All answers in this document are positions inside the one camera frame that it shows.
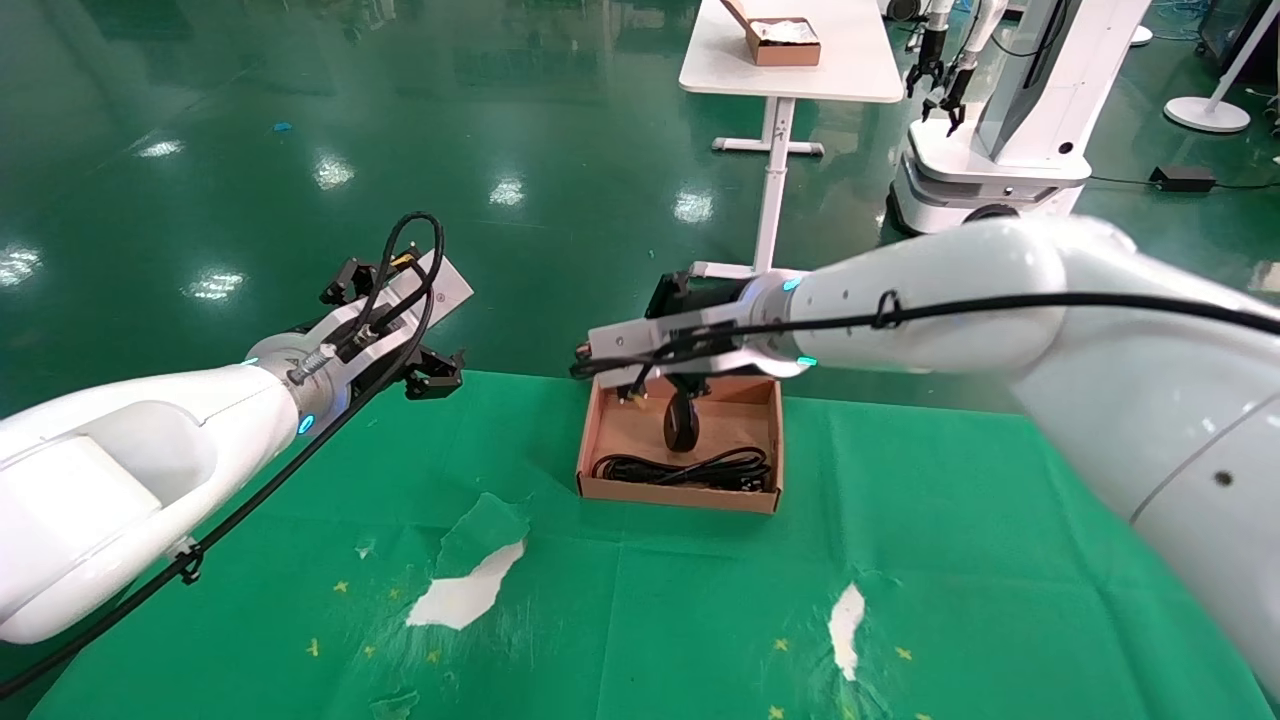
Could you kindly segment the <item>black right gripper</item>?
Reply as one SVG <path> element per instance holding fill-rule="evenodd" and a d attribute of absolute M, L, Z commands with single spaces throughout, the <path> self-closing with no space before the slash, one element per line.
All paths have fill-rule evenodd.
<path fill-rule="evenodd" d="M 696 291 L 690 286 L 687 272 L 663 274 L 648 304 L 648 318 L 673 316 L 694 310 L 705 311 L 710 307 L 732 305 L 740 301 L 750 281 L 699 281 Z M 695 400 L 710 393 L 708 375 L 666 375 L 671 387 L 671 397 Z"/>

